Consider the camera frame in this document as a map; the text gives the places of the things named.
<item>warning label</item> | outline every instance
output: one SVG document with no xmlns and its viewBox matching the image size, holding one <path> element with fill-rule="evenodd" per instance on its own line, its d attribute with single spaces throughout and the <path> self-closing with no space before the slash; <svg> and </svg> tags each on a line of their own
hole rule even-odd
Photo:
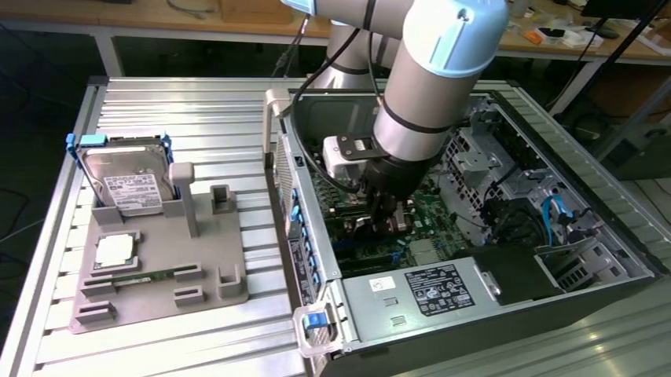
<svg viewBox="0 0 671 377">
<path fill-rule="evenodd" d="M 153 174 L 105 177 L 105 184 L 120 210 L 141 210 L 161 206 Z"/>
<path fill-rule="evenodd" d="M 405 279 L 424 316 L 475 306 L 453 265 L 405 273 Z"/>
</svg>

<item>white table leg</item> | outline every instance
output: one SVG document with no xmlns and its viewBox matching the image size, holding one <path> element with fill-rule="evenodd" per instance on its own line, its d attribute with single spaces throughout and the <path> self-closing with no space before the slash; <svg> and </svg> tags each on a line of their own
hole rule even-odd
<svg viewBox="0 0 671 377">
<path fill-rule="evenodd" d="M 119 54 L 116 52 L 115 36 L 109 28 L 96 28 L 92 36 L 96 39 L 97 51 L 100 53 L 103 65 L 105 66 L 107 75 L 109 77 L 124 76 L 124 67 L 121 66 Z"/>
<path fill-rule="evenodd" d="M 599 69 L 604 61 L 606 61 L 604 58 L 596 59 L 595 61 L 587 63 L 583 69 L 580 69 L 580 73 L 578 73 L 578 76 L 575 77 L 574 81 L 566 88 L 566 91 L 559 97 L 559 100 L 556 100 L 555 105 L 550 110 L 550 115 L 559 114 L 566 110 L 568 104 L 574 101 L 575 96 L 586 87 L 586 84 L 590 81 L 591 76 L 595 74 L 596 70 Z"/>
</svg>

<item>wooden desk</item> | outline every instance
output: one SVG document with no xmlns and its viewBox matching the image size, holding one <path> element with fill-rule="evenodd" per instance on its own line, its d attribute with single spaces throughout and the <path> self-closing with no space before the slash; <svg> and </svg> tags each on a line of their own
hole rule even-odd
<svg viewBox="0 0 671 377">
<path fill-rule="evenodd" d="M 536 11 L 542 11 L 544 13 L 550 13 L 556 15 L 558 18 L 568 18 L 567 15 L 571 15 L 574 20 L 574 25 L 582 25 L 584 20 L 598 21 L 595 18 L 586 18 L 580 15 L 580 12 L 572 9 L 567 5 L 558 5 L 552 0 L 534 0 L 532 6 Z M 534 21 L 527 18 L 511 18 L 511 21 L 520 25 L 520 29 L 526 30 L 532 28 Z M 618 33 L 618 39 L 604 39 L 603 44 L 598 49 L 590 49 L 586 53 L 586 59 L 590 60 L 594 57 L 607 57 L 612 54 L 619 44 L 624 40 L 624 37 L 631 32 L 623 27 L 615 26 L 612 27 Z M 502 43 L 499 45 L 499 49 L 502 51 L 516 51 L 516 52 L 528 52 L 528 53 L 548 53 L 555 55 L 566 55 L 571 59 L 578 58 L 583 49 L 572 49 L 571 47 L 564 46 L 563 44 L 555 46 L 538 46 L 531 43 L 519 32 L 507 31 L 502 38 Z M 624 51 L 622 57 L 630 60 L 668 60 L 671 61 L 671 57 L 664 57 L 654 52 L 643 43 L 635 41 L 630 48 Z"/>
<path fill-rule="evenodd" d="M 121 27 L 151 27 L 159 29 L 232 32 L 249 35 L 289 35 L 296 34 L 303 15 L 296 14 L 289 24 L 249 24 L 224 22 L 216 0 L 180 0 L 177 4 L 188 4 L 193 9 L 217 9 L 216 13 L 203 13 L 204 20 L 187 13 L 177 12 L 165 4 L 165 0 L 135 0 L 132 5 L 105 3 L 100 10 L 100 25 Z M 307 35 L 328 38 L 331 23 L 316 18 L 307 28 Z"/>
<path fill-rule="evenodd" d="M 219 8 L 217 0 L 175 0 L 192 8 Z M 534 0 L 536 10 L 566 18 L 571 14 L 575 24 L 583 17 L 568 6 L 558 5 L 552 0 Z M 228 42 L 289 43 L 301 22 L 297 13 L 289 24 L 244 24 L 224 22 L 221 13 L 205 14 L 203 20 L 171 9 L 165 0 L 133 0 L 131 5 L 109 4 L 101 0 L 0 0 L 0 22 L 13 29 L 29 31 L 53 31 L 88 34 L 95 37 L 107 74 L 121 76 L 123 68 L 115 51 L 113 38 L 175 38 Z M 528 19 L 512 19 L 522 30 L 532 26 Z M 620 37 L 606 39 L 599 49 L 590 49 L 583 67 L 564 95 L 556 101 L 551 114 L 562 112 L 580 92 L 584 84 L 603 64 L 607 56 L 630 33 L 616 27 Z M 319 17 L 312 19 L 301 41 L 304 45 L 327 44 L 331 23 Z M 507 31 L 502 38 L 498 55 L 550 60 L 575 60 L 582 49 L 563 45 L 536 46 L 519 31 Z M 639 42 L 634 42 L 624 52 L 619 63 L 671 65 L 671 57 L 654 52 Z"/>
<path fill-rule="evenodd" d="M 0 19 L 99 24 L 100 0 L 0 0 Z"/>
</svg>

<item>aluminum table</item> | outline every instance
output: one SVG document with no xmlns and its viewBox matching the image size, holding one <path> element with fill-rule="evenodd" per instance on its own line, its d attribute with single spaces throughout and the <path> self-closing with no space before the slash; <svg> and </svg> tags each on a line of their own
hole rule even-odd
<svg viewBox="0 0 671 377">
<path fill-rule="evenodd" d="M 208 191 L 212 184 L 228 184 L 237 192 L 251 299 L 237 306 L 71 334 L 67 325 L 93 196 L 67 157 L 0 360 L 0 375 L 305 374 L 289 321 L 292 310 L 261 161 L 264 92 L 300 83 L 299 79 L 111 79 L 89 86 L 76 121 L 79 134 L 133 136 L 165 131 L 173 139 L 175 160 L 196 165 L 193 192 Z M 480 82 L 477 89 L 502 91 L 668 264 L 671 233 L 646 220 L 644 208 L 632 196 L 612 194 L 619 182 L 604 179 L 600 169 L 590 167 L 594 159 L 551 117 L 540 113 L 532 99 L 504 82 Z M 662 280 L 568 328 L 404 375 L 667 375 L 670 287 L 668 280 Z"/>
</svg>

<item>blue cable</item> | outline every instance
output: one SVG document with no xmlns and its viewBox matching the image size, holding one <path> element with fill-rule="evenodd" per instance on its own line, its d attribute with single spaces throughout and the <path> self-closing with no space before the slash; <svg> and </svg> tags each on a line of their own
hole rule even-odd
<svg viewBox="0 0 671 377">
<path fill-rule="evenodd" d="M 391 264 L 392 265 L 397 265 L 399 262 L 400 262 L 400 255 L 403 254 L 403 250 L 401 251 L 395 251 L 393 253 L 391 253 Z"/>
<path fill-rule="evenodd" d="M 543 212 L 543 223 L 546 224 L 546 230 L 547 230 L 547 239 L 548 239 L 548 245 L 552 245 L 552 224 L 551 224 L 551 218 L 550 218 L 550 205 L 552 203 L 552 200 L 556 203 L 556 207 L 559 208 L 559 213 L 564 214 L 570 218 L 574 217 L 574 214 L 568 211 L 564 205 L 564 201 L 562 200 L 562 197 L 559 195 L 550 195 L 542 203 L 542 212 Z"/>
</svg>

